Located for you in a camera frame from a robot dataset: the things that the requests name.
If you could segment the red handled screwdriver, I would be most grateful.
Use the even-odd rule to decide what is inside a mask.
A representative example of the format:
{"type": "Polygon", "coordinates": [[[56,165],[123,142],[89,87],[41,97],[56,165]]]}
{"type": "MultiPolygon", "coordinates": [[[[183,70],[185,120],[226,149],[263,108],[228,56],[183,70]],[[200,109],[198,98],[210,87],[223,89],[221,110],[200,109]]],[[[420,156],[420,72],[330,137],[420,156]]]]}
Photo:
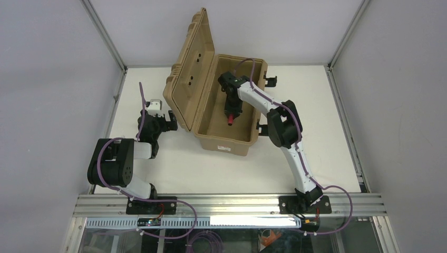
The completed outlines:
{"type": "Polygon", "coordinates": [[[228,115],[227,123],[229,126],[233,125],[233,123],[234,123],[234,115],[233,114],[228,115]]]}

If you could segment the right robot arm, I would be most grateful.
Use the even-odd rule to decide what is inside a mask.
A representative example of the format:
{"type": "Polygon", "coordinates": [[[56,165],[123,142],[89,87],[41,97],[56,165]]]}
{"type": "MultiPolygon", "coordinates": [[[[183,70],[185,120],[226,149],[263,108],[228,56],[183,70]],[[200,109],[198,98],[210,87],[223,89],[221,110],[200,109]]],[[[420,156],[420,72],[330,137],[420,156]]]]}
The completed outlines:
{"type": "Polygon", "coordinates": [[[224,113],[228,125],[242,114],[244,102],[253,106],[267,119],[267,135],[274,146],[280,148],[290,166],[295,180],[296,200],[291,211],[307,211],[323,196],[321,186],[312,180],[312,173],[300,147],[302,124],[295,104],[281,102],[254,85],[247,76],[236,77],[225,72],[218,77],[221,90],[226,93],[224,113]]]}

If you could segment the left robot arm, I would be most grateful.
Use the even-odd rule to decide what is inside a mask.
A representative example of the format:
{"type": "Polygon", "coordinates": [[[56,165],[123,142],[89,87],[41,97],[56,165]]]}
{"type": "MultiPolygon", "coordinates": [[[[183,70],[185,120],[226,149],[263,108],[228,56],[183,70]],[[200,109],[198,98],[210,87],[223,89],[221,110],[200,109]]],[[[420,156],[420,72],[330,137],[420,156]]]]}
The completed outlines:
{"type": "Polygon", "coordinates": [[[160,114],[145,113],[138,118],[138,140],[132,138],[98,139],[90,161],[87,179],[90,184],[116,190],[131,199],[157,200],[153,184],[133,173],[134,160],[154,159],[159,151],[158,138],[164,132],[178,129],[174,113],[169,120],[160,114]]]}

